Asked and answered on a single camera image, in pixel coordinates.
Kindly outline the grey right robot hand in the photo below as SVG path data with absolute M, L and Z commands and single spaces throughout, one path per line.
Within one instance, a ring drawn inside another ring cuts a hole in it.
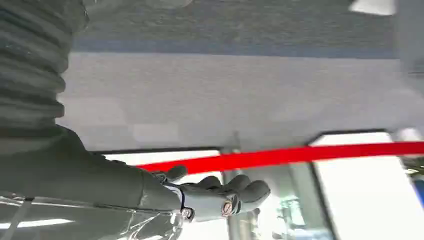
M 183 166 L 150 173 L 85 149 L 71 130 L 0 129 L 0 189 L 21 197 L 45 197 L 129 209 L 190 210 L 208 221 L 250 212 L 271 190 L 262 180 L 237 175 L 221 184 L 214 176 L 174 184 Z

